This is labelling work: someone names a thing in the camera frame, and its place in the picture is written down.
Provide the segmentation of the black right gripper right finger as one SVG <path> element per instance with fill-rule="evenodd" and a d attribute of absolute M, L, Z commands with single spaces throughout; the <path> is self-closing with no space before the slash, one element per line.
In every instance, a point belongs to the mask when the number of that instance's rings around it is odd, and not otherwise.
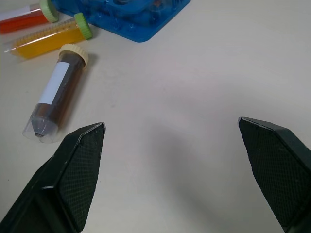
<path fill-rule="evenodd" d="M 286 233 L 311 231 L 311 151 L 289 129 L 240 117 L 254 178 Z"/>

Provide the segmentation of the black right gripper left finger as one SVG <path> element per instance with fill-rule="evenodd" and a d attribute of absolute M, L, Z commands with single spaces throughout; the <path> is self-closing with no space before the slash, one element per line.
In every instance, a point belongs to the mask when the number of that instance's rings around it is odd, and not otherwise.
<path fill-rule="evenodd" d="M 103 122 L 69 133 L 0 223 L 2 233 L 80 233 L 98 181 Z"/>

